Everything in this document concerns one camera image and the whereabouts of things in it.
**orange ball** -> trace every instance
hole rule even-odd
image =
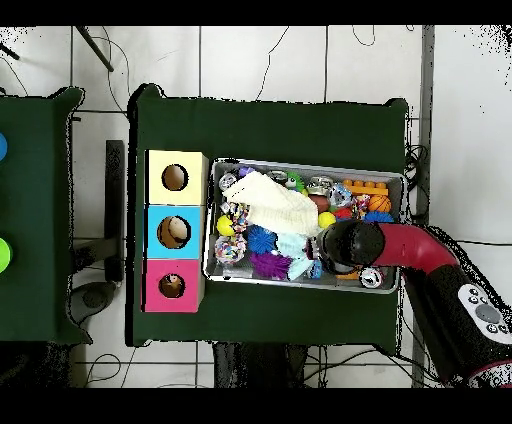
[[[387,196],[376,194],[370,198],[368,210],[372,212],[389,212],[391,210],[391,200]]]

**yellow tennis ball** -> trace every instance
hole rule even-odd
[[[233,222],[226,215],[222,215],[217,221],[217,230],[219,231],[219,234],[227,237],[234,236],[235,230],[233,230],[231,224],[233,224]]]
[[[322,212],[318,215],[318,226],[320,228],[327,228],[329,225],[336,222],[336,217],[330,212]]]

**blue box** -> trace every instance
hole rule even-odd
[[[203,235],[203,216],[201,206],[159,206],[149,205],[148,222],[148,259],[200,259],[200,247]],[[157,237],[160,223],[169,216],[177,216],[190,225],[190,239],[179,249],[169,249],[162,245]]]

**green table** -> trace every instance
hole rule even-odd
[[[83,92],[59,90],[48,99],[0,97],[0,237],[13,259],[0,273],[0,340],[80,343],[67,317],[72,274],[68,117]]]
[[[142,85],[129,102],[127,344],[221,340],[377,344],[395,352],[398,293],[206,282],[196,314],[140,310],[144,151],[201,151],[262,161],[403,173],[407,103],[288,104],[165,98]]]

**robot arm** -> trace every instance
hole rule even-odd
[[[512,387],[512,335],[503,318],[510,308],[445,233],[347,220],[324,230],[316,244],[332,272],[355,265],[402,268],[425,343],[446,385]]]

